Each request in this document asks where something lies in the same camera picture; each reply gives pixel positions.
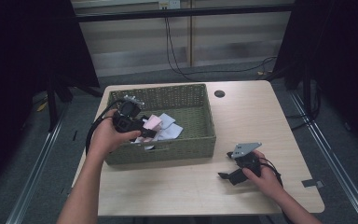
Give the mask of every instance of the person's right hand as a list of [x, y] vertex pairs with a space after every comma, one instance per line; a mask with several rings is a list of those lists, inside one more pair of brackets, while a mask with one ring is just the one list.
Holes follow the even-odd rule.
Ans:
[[[264, 159], [266, 158], [263, 153], [257, 150], [254, 150], [254, 153], [257, 155], [258, 158], [264, 158]], [[260, 162], [266, 163], [266, 161], [262, 159], [260, 159]], [[242, 171], [251, 181], [253, 181], [257, 185], [260, 191], [262, 191], [265, 195], [269, 196], [270, 198], [274, 198], [275, 195], [282, 193], [284, 189], [279, 183], [274, 172], [264, 165], [261, 165], [260, 169], [261, 169], [260, 177], [255, 175], [251, 170], [247, 168], [243, 168]]]

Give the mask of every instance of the table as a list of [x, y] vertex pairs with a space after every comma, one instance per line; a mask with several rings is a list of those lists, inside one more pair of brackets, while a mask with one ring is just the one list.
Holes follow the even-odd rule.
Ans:
[[[109, 86], [108, 92], [189, 83]], [[228, 216], [280, 213], [281, 209], [250, 181], [232, 186], [218, 176], [238, 167], [226, 155], [237, 143], [261, 142], [258, 149], [282, 174], [284, 188], [309, 212], [321, 213], [324, 203], [311, 179], [275, 93], [267, 81], [206, 82], [216, 144], [212, 158], [103, 165], [99, 216]], [[223, 91], [224, 97], [216, 97]], [[85, 160], [83, 155], [77, 175]]]

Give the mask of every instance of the floor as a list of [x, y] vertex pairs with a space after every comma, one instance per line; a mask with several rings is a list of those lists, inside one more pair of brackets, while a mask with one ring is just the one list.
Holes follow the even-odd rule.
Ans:
[[[108, 85], [188, 82], [189, 78], [197, 81], [260, 79], [261, 76], [257, 72], [263, 71], [263, 66], [258, 66], [261, 63], [262, 60], [255, 59], [253, 62], [246, 63], [183, 68], [182, 71], [185, 73], [202, 72], [188, 76], [174, 73], [171, 69], [142, 73], [128, 71], [127, 75], [100, 77], [100, 91]], [[265, 70], [272, 68], [273, 62], [267, 63]], [[301, 86], [295, 92], [287, 91], [283, 79], [274, 80], [271, 85], [285, 115], [298, 115], [300, 112], [294, 96], [301, 95]], [[45, 148], [46, 139], [52, 136], [52, 133], [47, 132], [48, 111], [45, 109], [35, 112], [38, 107], [38, 103], [35, 103], [23, 130], [21, 142], [17, 146], [18, 150], [4, 172], [0, 174], [0, 223], [54, 223], [60, 213], [70, 192], [88, 127], [95, 117], [100, 101], [99, 98], [89, 96], [78, 89], [71, 89], [71, 92], [75, 97], [70, 104], [59, 102], [59, 110], [62, 112], [59, 134], [54, 136], [54, 144], [50, 146], [49, 153], [44, 158], [42, 172], [35, 179], [34, 189], [25, 191], [30, 195], [29, 201], [25, 201], [22, 205], [21, 216], [16, 217], [13, 216], [13, 208], [16, 207], [24, 186], [33, 173], [35, 162]], [[34, 97], [34, 101], [37, 102], [44, 96], [45, 93], [41, 92]], [[311, 131], [313, 126], [302, 125], [293, 130], [313, 178], [324, 183], [319, 191], [325, 203], [325, 210], [315, 216], [323, 223], [358, 223], [356, 202], [351, 198], [353, 195], [351, 196], [351, 192], [344, 188], [345, 183], [342, 183], [334, 169], [335, 165], [328, 159], [333, 157], [340, 162], [342, 170], [358, 191], [358, 135], [355, 130], [348, 130], [345, 119], [324, 97], [320, 110], [315, 124], [328, 143], [327, 153], [324, 152], [321, 143], [315, 140], [314, 133]], [[297, 127], [304, 122], [302, 118], [288, 118], [287, 121], [291, 127]], [[212, 223], [271, 223], [271, 220], [273, 223], [285, 223], [280, 214], [268, 217], [212, 217], [211, 219]], [[99, 219], [99, 223], [132, 223], [133, 221], [132, 217]], [[150, 217], [147, 223], [194, 223], [194, 218]]]

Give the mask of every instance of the wicker basket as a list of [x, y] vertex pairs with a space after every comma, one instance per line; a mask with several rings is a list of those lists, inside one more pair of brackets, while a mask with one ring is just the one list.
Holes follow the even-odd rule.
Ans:
[[[138, 117], [166, 113], [176, 119], [175, 123], [184, 129], [174, 140], [141, 144], [124, 143], [109, 154], [106, 158], [108, 164], [212, 157], [216, 135], [204, 84], [111, 91], [108, 104], [125, 95], [136, 96], [145, 102]], [[155, 147], [145, 150], [146, 146]]]

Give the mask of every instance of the black cable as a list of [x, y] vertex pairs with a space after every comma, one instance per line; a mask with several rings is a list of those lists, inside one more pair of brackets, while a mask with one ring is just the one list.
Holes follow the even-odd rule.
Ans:
[[[263, 161], [266, 161], [267, 163], [263, 163], [263, 162], [260, 162], [260, 165], [264, 165], [264, 166], [267, 166], [269, 169], [272, 170], [272, 172], [275, 174], [275, 176], [277, 177], [278, 179], [278, 182], [281, 184], [281, 186], [283, 187], [283, 182], [282, 182], [282, 179], [281, 179], [281, 174], [278, 172], [278, 170], [275, 168], [274, 164], [272, 164], [271, 161], [267, 160], [266, 158], [259, 158], [260, 160], [263, 160]], [[290, 218], [282, 211], [282, 214], [283, 214], [283, 217], [284, 217], [284, 220], [288, 223], [288, 224], [293, 224], [293, 221], [290, 220]]]
[[265, 66], [266, 63], [270, 63], [275, 59], [277, 59], [277, 57], [269, 57], [269, 58], [266, 58], [266, 59], [263, 60], [263, 62], [261, 63], [261, 64], [263, 64], [263, 74], [262, 74], [262, 76], [264, 76], [266, 74], [266, 66]]
[[124, 100], [123, 99], [118, 99], [115, 100], [113, 103], [111, 103], [102, 113], [100, 116], [98, 116], [98, 118], [91, 124], [91, 127], [89, 128], [89, 132], [87, 133], [87, 137], [86, 137], [86, 155], [89, 153], [89, 148], [90, 148], [90, 143], [91, 143], [91, 138], [92, 135], [94, 134], [95, 129], [97, 129], [98, 125], [100, 125], [100, 123], [104, 120], [104, 115], [106, 114], [106, 112], [115, 104], [117, 103], [123, 103]]
[[305, 121], [304, 123], [301, 123], [301, 124], [297, 125], [296, 127], [291, 128], [291, 130], [295, 131], [295, 130], [300, 129], [306, 125], [309, 125], [313, 121], [315, 121], [319, 115], [319, 112], [321, 109], [321, 103], [322, 103], [321, 88], [319, 86], [317, 86], [316, 92], [314, 95], [314, 100], [313, 100], [314, 109], [312, 110], [312, 112], [310, 114], [286, 116], [288, 119], [303, 119], [303, 118], [309, 119], [308, 121]]
[[[165, 18], [165, 28], [166, 28], [166, 35], [167, 35], [167, 58], [168, 58], [168, 64], [170, 65], [170, 68], [173, 70], [174, 73], [182, 75], [184, 78], [186, 78], [187, 80], [190, 80], [190, 81], [198, 82], [197, 80], [194, 80], [194, 79], [191, 79], [191, 78], [187, 77], [187, 76], [196, 75], [196, 74], [204, 74], [204, 73], [239, 73], [239, 72], [251, 71], [251, 70], [254, 70], [254, 69], [259, 68], [261, 66], [264, 66], [266, 63], [271, 62], [272, 61], [271, 59], [276, 58], [276, 57], [268, 57], [260, 65], [255, 66], [255, 67], [251, 67], [251, 68], [247, 68], [247, 69], [227, 70], [227, 71], [214, 70], [214, 71], [200, 71], [200, 72], [185, 73], [185, 72], [182, 72], [182, 70], [179, 68], [179, 65], [178, 65], [178, 63], [176, 61], [176, 56], [175, 56], [175, 53], [174, 53], [174, 50], [173, 50], [173, 44], [172, 44], [172, 38], [171, 38], [171, 26], [170, 26], [170, 22], [169, 22], [168, 18]], [[175, 64], [176, 64], [177, 71], [171, 65], [171, 60], [170, 60], [169, 50], [168, 50], [169, 41], [171, 43], [172, 56], [173, 56]]]

